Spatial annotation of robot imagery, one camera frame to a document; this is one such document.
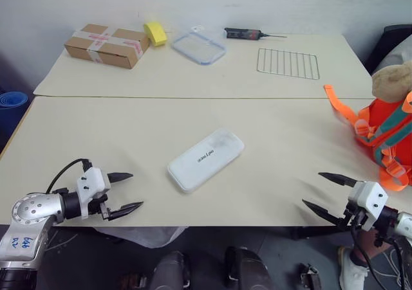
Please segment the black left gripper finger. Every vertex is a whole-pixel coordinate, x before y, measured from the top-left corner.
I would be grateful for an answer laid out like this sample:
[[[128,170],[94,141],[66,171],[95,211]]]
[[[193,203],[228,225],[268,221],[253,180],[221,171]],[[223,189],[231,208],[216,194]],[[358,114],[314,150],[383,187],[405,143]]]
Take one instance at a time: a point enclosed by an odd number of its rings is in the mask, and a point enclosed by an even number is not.
[[[112,172],[107,174],[108,181],[112,183],[118,183],[121,181],[125,181],[133,177],[133,174],[127,172]]]
[[[136,203],[129,203],[129,204],[125,204],[121,206],[118,210],[109,211],[108,220],[112,221],[112,220],[124,217],[126,215],[129,215],[130,213],[140,208],[143,205],[143,203],[144,203],[143,201],[136,202]]]

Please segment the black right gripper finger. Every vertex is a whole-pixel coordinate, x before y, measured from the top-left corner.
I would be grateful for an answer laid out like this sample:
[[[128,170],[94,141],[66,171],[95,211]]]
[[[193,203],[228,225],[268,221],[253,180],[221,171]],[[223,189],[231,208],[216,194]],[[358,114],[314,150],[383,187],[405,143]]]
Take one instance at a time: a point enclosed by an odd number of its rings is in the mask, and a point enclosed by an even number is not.
[[[327,180],[332,181],[342,186],[354,187],[355,184],[358,182],[356,179],[352,179],[342,174],[334,174],[334,173],[329,173],[329,172],[319,172],[318,174],[326,178]]]
[[[302,202],[309,208],[313,213],[315,213],[317,216],[320,218],[324,219],[325,221],[328,221],[329,223],[335,225],[339,229],[344,229],[346,225],[343,223],[344,219],[338,218],[333,216],[328,212],[327,209],[318,206],[317,204],[311,203],[310,201],[307,200],[302,200]]]

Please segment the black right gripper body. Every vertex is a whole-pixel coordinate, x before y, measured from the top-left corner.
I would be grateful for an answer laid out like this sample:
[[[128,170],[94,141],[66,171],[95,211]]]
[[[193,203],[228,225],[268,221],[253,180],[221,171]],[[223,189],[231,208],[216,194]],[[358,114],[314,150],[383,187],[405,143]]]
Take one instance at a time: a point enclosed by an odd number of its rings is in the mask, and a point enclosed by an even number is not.
[[[350,230],[351,228],[360,227],[368,219],[365,208],[355,203],[348,203],[344,209],[344,217],[339,219],[337,224],[340,230]]]

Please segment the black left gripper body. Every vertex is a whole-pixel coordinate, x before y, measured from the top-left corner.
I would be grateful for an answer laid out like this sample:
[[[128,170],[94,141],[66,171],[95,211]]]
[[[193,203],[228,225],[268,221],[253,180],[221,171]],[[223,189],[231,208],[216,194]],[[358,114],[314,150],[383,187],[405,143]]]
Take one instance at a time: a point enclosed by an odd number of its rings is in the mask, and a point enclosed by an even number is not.
[[[95,215],[101,214],[104,220],[109,219],[109,208],[106,206],[106,201],[108,200],[108,196],[103,194],[102,196],[92,199],[88,203],[88,215]]]

